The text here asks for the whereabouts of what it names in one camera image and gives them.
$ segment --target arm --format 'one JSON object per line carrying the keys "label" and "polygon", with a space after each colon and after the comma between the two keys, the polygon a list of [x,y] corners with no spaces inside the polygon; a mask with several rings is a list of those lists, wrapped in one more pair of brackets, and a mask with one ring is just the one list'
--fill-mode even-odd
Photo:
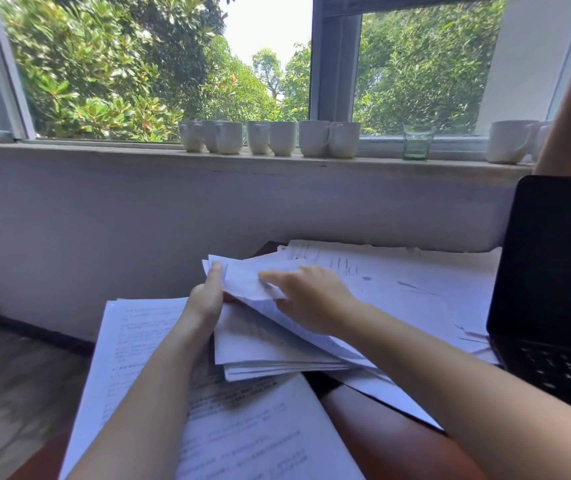
{"label": "arm", "polygon": [[436,419],[494,479],[570,479],[571,406],[352,297],[332,273],[266,271],[282,312],[345,340]]}
{"label": "arm", "polygon": [[177,324],[68,480],[173,479],[176,475],[194,361],[221,314],[220,264],[192,290]]}

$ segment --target window sill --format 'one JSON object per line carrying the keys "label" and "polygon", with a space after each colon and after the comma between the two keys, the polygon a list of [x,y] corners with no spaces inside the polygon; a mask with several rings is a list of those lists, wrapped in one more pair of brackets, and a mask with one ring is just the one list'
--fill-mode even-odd
{"label": "window sill", "polygon": [[117,146],[85,146],[72,144],[0,144],[0,152],[12,158],[69,158],[85,162],[106,162],[115,165],[180,166],[199,169],[259,175],[305,175],[311,173],[377,172],[391,178],[439,178],[483,184],[515,184],[529,175],[534,165],[495,165],[476,161],[428,160],[410,162],[394,158],[318,159],[187,153],[168,148],[136,148]]}

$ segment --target wooden desk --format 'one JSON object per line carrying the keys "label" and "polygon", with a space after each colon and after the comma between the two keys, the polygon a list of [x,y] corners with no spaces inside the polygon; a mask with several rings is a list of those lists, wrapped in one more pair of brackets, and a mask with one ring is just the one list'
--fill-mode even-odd
{"label": "wooden desk", "polygon": [[[257,255],[276,250],[269,242]],[[450,438],[340,385],[320,372],[306,374],[352,457],[368,480],[485,480]],[[9,480],[56,480],[72,427],[35,453]]]}

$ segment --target drinking glass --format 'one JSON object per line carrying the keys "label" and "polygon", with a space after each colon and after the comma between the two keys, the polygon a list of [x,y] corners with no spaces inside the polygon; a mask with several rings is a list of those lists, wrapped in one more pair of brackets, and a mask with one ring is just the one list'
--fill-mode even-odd
{"label": "drinking glass", "polygon": [[403,126],[403,160],[425,161],[436,128],[430,125]]}

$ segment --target laptop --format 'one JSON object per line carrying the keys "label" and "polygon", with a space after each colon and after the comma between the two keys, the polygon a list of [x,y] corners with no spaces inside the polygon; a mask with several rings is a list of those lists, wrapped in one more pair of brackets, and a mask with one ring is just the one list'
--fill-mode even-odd
{"label": "laptop", "polygon": [[516,186],[487,326],[506,371],[571,405],[571,177]]}

